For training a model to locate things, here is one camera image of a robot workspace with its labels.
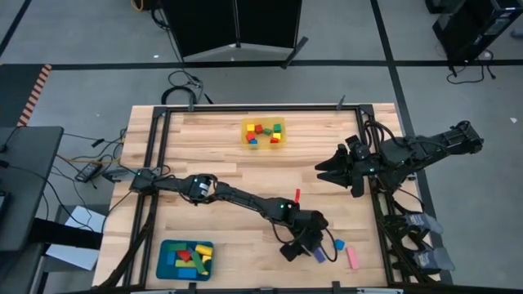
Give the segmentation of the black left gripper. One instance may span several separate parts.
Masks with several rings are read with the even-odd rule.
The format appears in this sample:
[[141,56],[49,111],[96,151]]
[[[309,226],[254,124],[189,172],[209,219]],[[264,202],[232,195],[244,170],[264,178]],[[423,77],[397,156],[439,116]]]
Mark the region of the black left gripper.
[[323,240],[322,231],[329,223],[324,215],[316,210],[303,210],[296,213],[290,231],[295,238],[296,246],[284,244],[280,253],[289,262],[297,256],[311,256],[303,246],[319,246]]

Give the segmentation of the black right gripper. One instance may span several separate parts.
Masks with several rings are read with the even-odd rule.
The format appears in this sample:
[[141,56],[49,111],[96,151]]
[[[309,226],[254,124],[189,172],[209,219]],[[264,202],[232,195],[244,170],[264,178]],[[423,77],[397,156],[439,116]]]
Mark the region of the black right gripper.
[[354,159],[348,157],[345,145],[338,145],[334,155],[322,163],[315,165],[316,171],[322,171],[316,177],[329,183],[350,187],[351,195],[359,198],[364,194],[364,177],[372,173],[372,161],[366,159]]

